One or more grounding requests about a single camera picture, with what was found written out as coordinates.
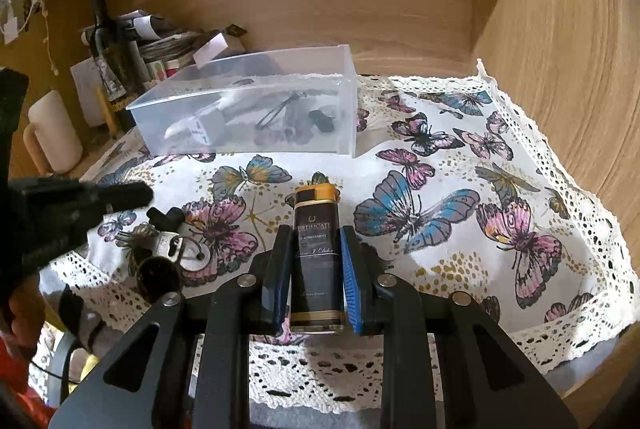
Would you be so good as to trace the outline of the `person's left hand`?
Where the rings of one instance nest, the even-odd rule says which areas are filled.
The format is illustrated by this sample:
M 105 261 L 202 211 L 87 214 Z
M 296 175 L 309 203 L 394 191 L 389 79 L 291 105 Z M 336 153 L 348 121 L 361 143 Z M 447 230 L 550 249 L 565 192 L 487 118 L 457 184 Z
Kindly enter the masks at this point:
M 1 337 L 6 349 L 21 355 L 23 350 L 35 349 L 46 319 L 39 277 L 32 275 L 25 279 L 14 291 L 8 305 L 11 319 L 6 328 L 1 329 Z

